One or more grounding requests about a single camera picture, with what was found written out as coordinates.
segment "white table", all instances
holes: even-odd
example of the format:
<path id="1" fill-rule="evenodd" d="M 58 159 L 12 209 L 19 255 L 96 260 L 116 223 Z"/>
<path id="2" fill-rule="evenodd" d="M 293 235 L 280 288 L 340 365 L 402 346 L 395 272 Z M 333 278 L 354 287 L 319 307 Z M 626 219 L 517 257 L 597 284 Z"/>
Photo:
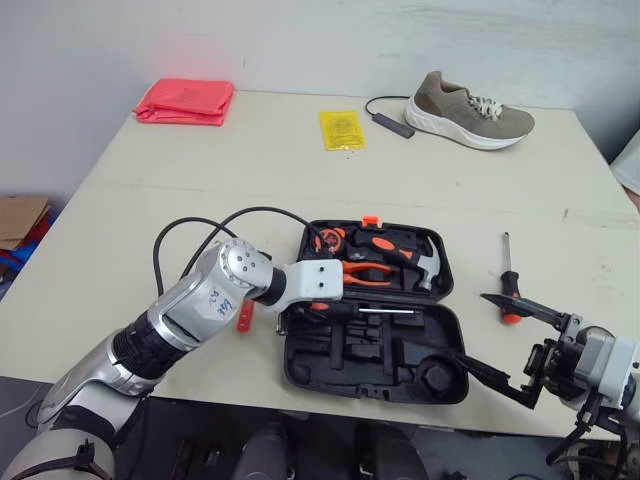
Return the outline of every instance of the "white table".
<path id="1" fill-rule="evenodd" d="M 569 111 L 530 109 L 521 143 L 479 152 L 424 133 L 405 140 L 362 113 L 368 147 L 325 151 L 318 112 L 363 99 L 238 92 L 222 128 L 143 125 L 129 118 L 0 303 L 0 374 L 56 381 L 154 300 L 151 247 L 186 215 L 222 219 L 251 205 L 307 219 L 428 226 L 444 238 L 467 352 L 525 382 L 531 346 L 555 332 L 537 320 L 500 323 L 481 292 L 499 291 L 501 235 L 511 233 L 520 287 L 531 299 L 640 337 L 639 217 Z M 402 102 L 380 108 L 399 118 Z M 301 226 L 274 214 L 233 230 L 274 260 L 295 259 Z M 207 230 L 184 226 L 161 252 L 177 278 Z M 313 393 L 287 383 L 275 319 L 228 328 L 178 362 L 155 394 L 495 432 L 564 436 L 574 413 L 548 393 L 530 411 L 470 379 L 458 405 L 391 404 Z M 594 436 L 608 438 L 596 430 Z"/>

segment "robotic arm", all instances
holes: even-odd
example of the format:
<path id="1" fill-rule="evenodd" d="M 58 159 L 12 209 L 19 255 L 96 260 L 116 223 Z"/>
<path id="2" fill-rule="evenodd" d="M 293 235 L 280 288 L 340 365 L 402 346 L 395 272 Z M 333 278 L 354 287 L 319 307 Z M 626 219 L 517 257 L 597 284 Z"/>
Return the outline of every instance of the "robotic arm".
<path id="1" fill-rule="evenodd" d="M 1 480 L 112 480 L 112 448 L 139 402 L 176 361 L 223 329 L 245 298 L 279 313 L 295 302 L 337 300 L 342 285 L 339 260 L 276 268 L 244 240 L 216 245 L 193 273 L 51 388 L 38 412 L 38 434 Z"/>
<path id="2" fill-rule="evenodd" d="M 528 385 L 509 385 L 509 375 L 479 360 L 459 355 L 458 360 L 483 385 L 516 402 L 534 408 L 542 388 L 577 410 L 576 428 L 547 456 L 552 465 L 593 425 L 621 439 L 621 454 L 612 478 L 617 478 L 626 459 L 630 478 L 640 478 L 640 375 L 634 360 L 638 343 L 614 337 L 609 331 L 586 325 L 579 315 L 557 312 L 525 298 L 482 294 L 501 308 L 522 317 L 534 317 L 559 332 L 531 350 L 524 373 Z"/>

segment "black cable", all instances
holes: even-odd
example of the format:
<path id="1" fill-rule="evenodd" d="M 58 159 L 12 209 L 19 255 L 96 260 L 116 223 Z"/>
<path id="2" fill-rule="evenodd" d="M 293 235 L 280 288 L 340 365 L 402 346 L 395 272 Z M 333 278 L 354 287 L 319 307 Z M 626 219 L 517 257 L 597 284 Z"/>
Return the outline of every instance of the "black cable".
<path id="1" fill-rule="evenodd" d="M 136 456 L 131 463 L 131 468 L 129 468 L 129 472 L 124 477 L 124 480 L 132 480 L 133 474 L 138 469 L 138 465 L 140 464 L 140 460 L 142 459 L 142 454 L 144 453 L 144 449 L 147 443 L 147 435 L 149 429 L 149 399 L 144 401 L 142 408 L 144 409 L 142 412 L 142 426 L 140 427 L 140 443 L 138 443 L 138 451 L 136 452 Z"/>
<path id="2" fill-rule="evenodd" d="M 408 100 L 409 98 L 411 98 L 411 97 L 405 97 L 404 95 L 383 95 L 381 97 L 375 97 L 375 98 L 372 98 L 372 99 L 368 100 L 367 103 L 364 104 L 364 109 L 369 115 L 373 115 L 373 112 L 371 110 L 369 110 L 369 104 L 371 104 L 372 102 L 375 102 L 376 100 L 383 100 L 383 99 L 388 99 L 388 100 Z"/>
<path id="3" fill-rule="evenodd" d="M 27 425 L 27 427 L 29 427 L 29 428 L 38 428 L 38 424 L 37 423 L 32 423 L 29 420 L 29 417 L 31 417 L 31 414 L 33 413 L 33 411 L 36 410 L 37 407 L 40 407 L 40 405 L 42 405 L 42 400 L 38 400 L 37 402 L 33 402 L 31 404 L 31 406 L 29 407 L 29 409 L 24 414 L 24 423 Z"/>
<path id="4" fill-rule="evenodd" d="M 620 445 L 618 446 L 618 460 L 616 461 L 616 468 L 611 473 L 611 480 L 616 480 L 618 476 L 620 476 L 620 472 L 622 472 L 622 467 L 627 460 L 627 434 L 624 431 L 624 428 L 620 430 Z"/>
<path id="5" fill-rule="evenodd" d="M 531 475 L 530 473 L 516 473 L 515 475 L 511 475 L 508 480 L 515 480 L 516 478 L 525 477 L 525 478 L 533 478 L 533 480 L 542 480 L 542 478 Z"/>
<path id="6" fill-rule="evenodd" d="M 553 462 L 553 465 L 557 465 L 558 463 L 567 463 L 567 462 L 593 463 L 595 465 L 615 468 L 615 465 L 611 465 L 606 460 L 603 460 L 597 457 L 587 457 L 585 455 L 567 455 L 565 457 L 559 457 L 559 458 L 556 458 L 556 460 Z"/>
<path id="7" fill-rule="evenodd" d="M 574 428 L 573 431 L 569 435 L 567 435 L 564 440 L 562 440 L 562 442 L 560 442 L 560 445 L 549 452 L 549 455 L 547 455 L 546 458 L 547 465 L 553 465 L 556 459 L 562 454 L 562 452 L 573 445 L 588 430 L 589 426 L 587 424 L 579 423 L 578 426 Z"/>
<path id="8" fill-rule="evenodd" d="M 169 225 L 164 227 L 158 236 L 156 237 L 156 241 L 153 244 L 153 274 L 156 278 L 156 287 L 158 289 L 158 296 L 164 293 L 164 285 L 162 282 L 162 272 L 160 271 L 160 245 L 162 245 L 162 240 L 164 237 L 171 231 L 171 229 L 181 225 L 183 223 L 188 222 L 198 222 L 198 223 L 206 223 L 207 225 L 211 225 L 213 227 L 219 228 L 217 231 L 224 231 L 227 235 L 231 237 L 236 237 L 236 234 L 233 233 L 228 228 L 225 228 L 224 225 L 220 225 L 218 222 L 214 222 L 213 220 L 209 220 L 208 218 L 202 217 L 183 217 L 177 220 L 174 220 Z"/>
<path id="9" fill-rule="evenodd" d="M 305 219 L 299 217 L 298 215 L 296 215 L 294 213 L 291 213 L 291 212 L 288 212 L 287 210 L 283 210 L 281 208 L 276 208 L 276 207 L 263 207 L 263 206 L 260 206 L 260 207 L 244 208 L 242 210 L 238 210 L 235 213 L 232 213 L 227 218 L 225 218 L 222 222 L 220 222 L 220 225 L 217 226 L 216 229 L 213 232 L 211 232 L 207 236 L 207 238 L 204 239 L 202 244 L 198 247 L 198 249 L 195 251 L 195 253 L 191 257 L 191 259 L 187 263 L 187 266 L 185 267 L 184 271 L 182 272 L 182 275 L 180 276 L 180 278 L 184 278 L 189 274 L 189 272 L 191 271 L 191 269 L 195 265 L 196 260 L 198 260 L 198 257 L 200 257 L 200 255 L 202 255 L 202 252 L 204 252 L 204 250 L 207 248 L 207 245 L 209 245 L 209 243 L 211 243 L 211 241 L 220 232 L 220 230 L 223 230 L 224 227 L 229 222 L 231 222 L 232 220 L 238 218 L 241 215 L 244 215 L 244 214 L 250 213 L 250 212 L 274 212 L 274 213 L 279 213 L 281 215 L 285 215 L 285 216 L 287 216 L 289 218 L 293 218 L 294 220 L 302 223 L 305 227 L 307 227 L 313 233 L 315 233 L 316 236 L 320 239 L 320 242 L 323 245 L 327 246 L 327 242 L 324 240 L 324 238 L 322 238 L 322 234 L 320 233 L 320 230 L 318 230 L 317 227 L 315 227 L 314 225 L 311 225 L 311 223 L 307 222 Z"/>

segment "pliers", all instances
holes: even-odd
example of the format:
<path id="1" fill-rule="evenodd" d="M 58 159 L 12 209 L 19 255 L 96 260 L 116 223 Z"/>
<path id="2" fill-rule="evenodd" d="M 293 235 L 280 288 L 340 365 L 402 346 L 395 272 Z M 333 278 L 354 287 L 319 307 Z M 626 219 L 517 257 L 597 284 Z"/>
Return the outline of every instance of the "pliers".
<path id="1" fill-rule="evenodd" d="M 364 270 L 378 270 L 383 273 L 391 273 L 393 269 L 389 265 L 374 262 L 347 262 L 342 261 L 342 281 L 345 285 L 364 285 L 367 287 L 387 287 L 391 285 L 391 282 L 374 282 L 368 280 L 362 280 L 358 277 L 351 275 L 352 273 L 362 272 Z"/>

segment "sneaker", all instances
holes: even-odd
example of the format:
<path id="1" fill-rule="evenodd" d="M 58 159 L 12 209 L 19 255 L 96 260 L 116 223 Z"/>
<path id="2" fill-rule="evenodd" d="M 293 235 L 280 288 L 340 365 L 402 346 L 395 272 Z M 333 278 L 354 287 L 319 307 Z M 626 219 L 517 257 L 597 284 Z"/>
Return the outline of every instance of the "sneaker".
<path id="1" fill-rule="evenodd" d="M 441 72 L 427 75 L 409 99 L 404 116 L 418 130 L 480 150 L 513 145 L 534 126 L 533 117 L 527 112 L 473 96 L 465 87 L 442 80 Z"/>

